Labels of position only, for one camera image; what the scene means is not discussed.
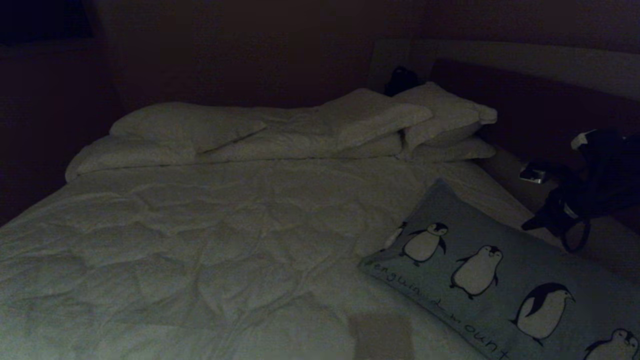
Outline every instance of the white pillow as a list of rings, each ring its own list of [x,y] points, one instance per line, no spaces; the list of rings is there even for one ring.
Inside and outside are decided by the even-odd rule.
[[[491,158],[495,155],[495,148],[477,136],[471,136],[449,147],[432,147],[426,144],[418,145],[411,155],[411,160],[418,163],[443,163],[469,159]]]
[[[432,116],[429,108],[400,104],[386,95],[363,88],[316,109],[304,128],[334,137],[338,151],[416,125]]]
[[[393,99],[426,106],[433,112],[428,121],[404,130],[409,151],[422,143],[439,147],[454,145],[482,125],[495,123],[498,115],[494,109],[455,96],[432,82],[402,92]]]
[[[266,127],[250,110],[166,102],[136,110],[113,124],[109,133],[147,140],[195,152],[217,149]]]
[[[385,135],[377,140],[340,151],[337,154],[332,154],[328,157],[336,159],[367,159],[394,156],[401,152],[402,137],[400,136],[400,133],[396,131],[395,133]]]
[[[195,162],[193,149],[171,148],[130,136],[105,136],[85,146],[69,163],[65,178],[71,182],[82,174],[109,168],[186,165]]]

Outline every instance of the bedsheet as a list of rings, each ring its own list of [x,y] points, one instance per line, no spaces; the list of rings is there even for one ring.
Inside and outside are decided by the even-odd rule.
[[[349,319],[402,314],[416,359],[481,359],[361,274],[442,177],[518,226],[477,166],[395,158],[104,170],[0,229],[0,358],[353,359]]]

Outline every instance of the small device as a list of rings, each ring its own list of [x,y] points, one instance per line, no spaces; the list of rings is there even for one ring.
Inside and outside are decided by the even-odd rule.
[[[547,182],[547,172],[536,168],[534,163],[528,163],[520,169],[520,179],[530,181],[536,184],[544,184]]]

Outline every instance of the dark object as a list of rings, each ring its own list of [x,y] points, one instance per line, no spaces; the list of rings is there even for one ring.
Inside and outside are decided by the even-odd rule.
[[[92,37],[82,0],[3,0],[0,3],[0,44]]]
[[[415,72],[406,67],[398,66],[391,75],[391,80],[385,85],[385,95],[394,96],[418,85],[420,85],[420,80]]]
[[[528,163],[527,166],[520,171],[520,180],[535,184],[544,184],[549,180],[549,177],[546,171],[536,168],[532,163]]]
[[[589,238],[592,218],[640,204],[640,134],[623,138],[614,129],[594,130],[576,137],[572,147],[586,162],[586,178],[566,165],[544,161],[529,163],[523,171],[525,177],[551,174],[560,185],[522,229],[546,227],[568,252],[577,252]],[[582,238],[571,248],[566,233],[580,222],[585,226]]]

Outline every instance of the bag strap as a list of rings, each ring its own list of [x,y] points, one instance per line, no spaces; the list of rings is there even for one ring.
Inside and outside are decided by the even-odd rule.
[[[571,248],[569,243],[566,241],[566,233],[562,234],[560,239],[562,240],[562,246],[567,252],[574,253],[582,250],[585,245],[587,245],[587,240],[589,239],[589,233],[591,232],[591,221],[589,219],[584,219],[582,221],[584,224],[584,230],[582,231],[582,238],[580,239],[580,243],[578,246]]]

